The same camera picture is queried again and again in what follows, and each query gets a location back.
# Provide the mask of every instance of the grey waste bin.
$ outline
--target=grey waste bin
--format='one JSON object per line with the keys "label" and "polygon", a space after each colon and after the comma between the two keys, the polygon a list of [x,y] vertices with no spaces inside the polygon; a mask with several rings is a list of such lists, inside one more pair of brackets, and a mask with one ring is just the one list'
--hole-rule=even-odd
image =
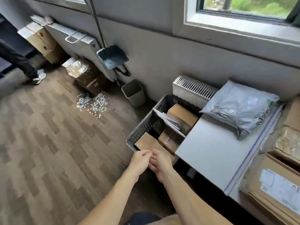
{"label": "grey waste bin", "polygon": [[134,107],[141,106],[146,102],[143,87],[138,80],[130,81],[122,86],[122,91]]}

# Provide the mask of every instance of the brown box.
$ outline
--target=brown box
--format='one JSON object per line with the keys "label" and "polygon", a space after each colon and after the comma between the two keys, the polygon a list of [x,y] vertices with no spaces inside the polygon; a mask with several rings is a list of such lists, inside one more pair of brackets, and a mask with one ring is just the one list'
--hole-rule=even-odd
{"label": "brown box", "polygon": [[66,53],[49,32],[39,24],[31,22],[18,33],[30,42],[51,64],[60,62]]}
{"label": "brown box", "polygon": [[99,76],[93,79],[87,86],[84,86],[78,82],[81,87],[88,90],[94,96],[98,95],[107,85],[107,79],[102,72],[99,73]]}
{"label": "brown box", "polygon": [[183,142],[184,138],[177,134],[170,127],[167,127],[159,136],[158,141],[163,145],[172,155],[174,155],[177,148]]}
{"label": "brown box", "polygon": [[83,86],[88,86],[100,74],[95,65],[87,60],[70,58],[63,66],[67,66],[68,74]]}
{"label": "brown box", "polygon": [[172,162],[175,159],[175,157],[171,155],[171,153],[169,153],[167,149],[161,146],[159,142],[147,132],[144,133],[143,136],[141,136],[141,138],[134,145],[137,146],[139,150],[160,150],[169,155]]}
{"label": "brown box", "polygon": [[300,97],[286,106],[263,151],[300,171]]}
{"label": "brown box", "polygon": [[276,224],[300,224],[300,173],[269,154],[258,155],[240,191]]}
{"label": "brown box", "polygon": [[168,110],[167,116],[179,123],[180,131],[185,135],[187,135],[190,132],[194,124],[199,119],[196,115],[189,112],[187,109],[180,106],[178,103]]}

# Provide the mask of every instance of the black dustpan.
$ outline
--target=black dustpan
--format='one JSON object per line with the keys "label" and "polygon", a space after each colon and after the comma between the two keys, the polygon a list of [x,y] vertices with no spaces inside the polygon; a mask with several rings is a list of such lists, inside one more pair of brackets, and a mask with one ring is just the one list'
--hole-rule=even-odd
{"label": "black dustpan", "polygon": [[103,49],[99,50],[97,52],[97,55],[99,58],[103,61],[105,66],[110,70],[110,69],[116,69],[117,71],[121,72],[124,75],[129,76],[129,72],[122,72],[117,66],[124,64],[126,61],[129,61],[128,57],[124,53],[123,50],[121,50],[117,45],[112,45],[110,47],[105,46],[105,42],[103,39],[103,35],[100,29],[100,25],[98,22],[98,18],[96,15],[95,7],[93,4],[93,0],[88,0],[89,1],[89,7],[93,13],[94,20],[97,24],[97,28],[101,37]]}

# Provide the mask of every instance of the person's right hand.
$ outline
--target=person's right hand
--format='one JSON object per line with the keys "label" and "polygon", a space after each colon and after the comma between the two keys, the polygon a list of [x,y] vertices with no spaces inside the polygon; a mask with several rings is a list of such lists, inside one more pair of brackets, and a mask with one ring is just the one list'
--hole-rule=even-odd
{"label": "person's right hand", "polygon": [[174,171],[171,158],[162,151],[152,149],[148,167],[156,174],[157,179],[164,183],[165,178]]}

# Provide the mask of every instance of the foot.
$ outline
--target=foot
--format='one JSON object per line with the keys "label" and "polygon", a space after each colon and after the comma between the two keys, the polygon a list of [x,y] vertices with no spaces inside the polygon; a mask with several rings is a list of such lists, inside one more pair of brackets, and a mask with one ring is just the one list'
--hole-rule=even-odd
{"label": "foot", "polygon": [[44,73],[43,69],[38,70],[37,74],[38,74],[38,78],[31,79],[31,83],[34,85],[40,84],[43,81],[43,79],[45,79],[47,76],[46,73]]}

